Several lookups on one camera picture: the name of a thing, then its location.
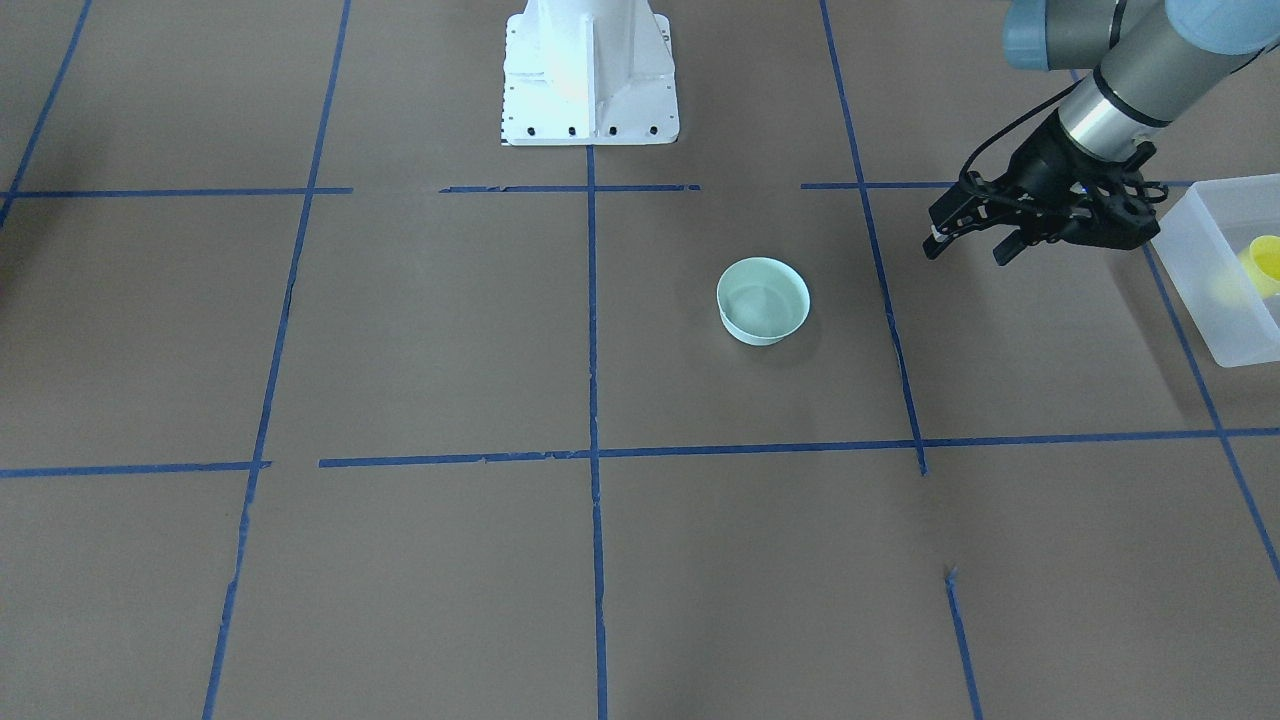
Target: floor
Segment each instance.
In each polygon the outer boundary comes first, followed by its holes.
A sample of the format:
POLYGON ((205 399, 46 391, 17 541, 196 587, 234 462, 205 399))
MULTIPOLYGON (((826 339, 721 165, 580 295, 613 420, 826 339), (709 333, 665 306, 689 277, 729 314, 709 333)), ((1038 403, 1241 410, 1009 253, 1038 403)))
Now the floor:
MULTIPOLYGON (((1070 82, 1006 3, 654 0, 681 140, 594 151, 499 145, 520 5, 0 4, 0 717, 1275 715, 1280 364, 920 252, 1070 82)), ((1148 177, 1276 172, 1277 79, 1148 177)))

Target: yellow object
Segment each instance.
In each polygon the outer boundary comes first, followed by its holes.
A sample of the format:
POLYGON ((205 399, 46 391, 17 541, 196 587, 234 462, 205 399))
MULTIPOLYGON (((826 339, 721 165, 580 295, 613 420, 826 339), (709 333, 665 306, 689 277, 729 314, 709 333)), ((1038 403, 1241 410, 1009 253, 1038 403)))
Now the yellow object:
POLYGON ((1271 297, 1280 295, 1280 237, 1265 234, 1257 237, 1238 255, 1240 265, 1258 288, 1258 295, 1271 297))

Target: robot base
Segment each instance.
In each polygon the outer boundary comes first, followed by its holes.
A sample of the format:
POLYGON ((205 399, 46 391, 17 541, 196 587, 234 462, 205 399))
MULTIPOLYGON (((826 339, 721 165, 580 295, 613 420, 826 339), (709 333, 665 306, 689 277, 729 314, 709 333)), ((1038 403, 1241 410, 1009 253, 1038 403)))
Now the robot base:
POLYGON ((671 23, 646 0, 530 0, 507 20, 502 141, 662 145, 680 135, 671 23))

